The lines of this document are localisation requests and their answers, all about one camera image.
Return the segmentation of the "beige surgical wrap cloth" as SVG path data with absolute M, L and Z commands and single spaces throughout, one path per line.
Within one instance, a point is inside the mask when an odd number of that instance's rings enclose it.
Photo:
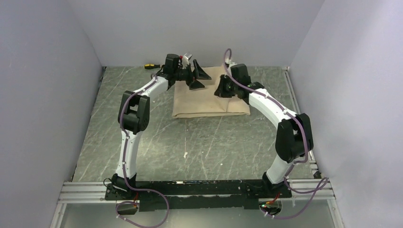
M 214 95 L 220 76 L 225 73 L 222 66 L 204 67 L 211 80 L 202 80 L 204 88 L 190 90 L 185 82 L 177 81 L 174 86 L 173 118 L 195 118 L 228 115 L 250 115 L 249 106 L 239 98 L 220 98 Z

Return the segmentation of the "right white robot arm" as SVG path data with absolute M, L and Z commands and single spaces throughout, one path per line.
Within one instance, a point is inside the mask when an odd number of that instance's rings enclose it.
M 308 161 L 307 155 L 314 146 L 310 118 L 286 108 L 264 85 L 252 82 L 245 64 L 225 63 L 223 67 L 225 74 L 220 76 L 215 96 L 237 96 L 260 111 L 276 127 L 277 155 L 262 176 L 262 192 L 267 197 L 274 197 L 294 166 Z

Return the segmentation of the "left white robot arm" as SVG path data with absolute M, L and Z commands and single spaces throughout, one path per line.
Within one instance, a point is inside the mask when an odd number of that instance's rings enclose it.
M 136 158 L 139 142 L 150 120 L 150 103 L 169 90 L 177 81 L 185 82 L 189 90 L 203 89 L 201 80 L 211 77 L 200 67 L 191 54 L 167 54 L 165 63 L 151 80 L 134 91 L 125 91 L 119 108 L 118 123 L 122 133 L 121 154 L 118 167 L 111 178 L 118 194 L 129 200 L 136 195 Z

